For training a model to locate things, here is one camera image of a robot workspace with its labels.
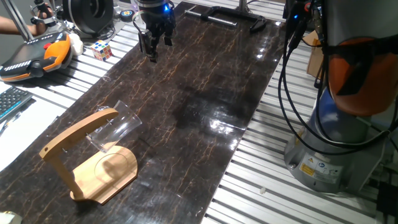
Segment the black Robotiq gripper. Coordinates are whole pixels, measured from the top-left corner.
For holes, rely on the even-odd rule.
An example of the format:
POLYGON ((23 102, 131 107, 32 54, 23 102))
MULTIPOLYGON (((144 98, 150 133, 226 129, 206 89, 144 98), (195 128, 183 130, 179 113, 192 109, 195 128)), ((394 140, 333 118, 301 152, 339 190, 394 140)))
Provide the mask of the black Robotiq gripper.
POLYGON ((161 5, 157 7, 144 7, 141 15, 146 23, 146 29, 139 31, 140 49, 151 62, 157 62, 156 38, 164 35, 165 45, 172 46, 172 37, 176 26, 174 7, 161 5))

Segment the person's hand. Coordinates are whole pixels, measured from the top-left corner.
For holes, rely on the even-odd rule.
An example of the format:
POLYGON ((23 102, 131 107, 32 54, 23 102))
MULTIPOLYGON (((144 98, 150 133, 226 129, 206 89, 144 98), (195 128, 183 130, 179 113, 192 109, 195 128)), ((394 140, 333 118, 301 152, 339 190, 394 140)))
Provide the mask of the person's hand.
MULTIPOLYGON (((48 17, 52 17, 53 16, 53 10, 50 8, 50 6, 46 2, 45 2, 45 6, 46 6, 46 8, 47 8, 49 13, 47 14, 46 12, 38 11, 36 16, 39 19, 46 19, 48 17)), ((34 37, 36 37, 36 36, 42 35, 47 30, 47 27, 43 23, 37 23, 37 24, 31 25, 29 30, 30 30, 31 34, 34 37)))

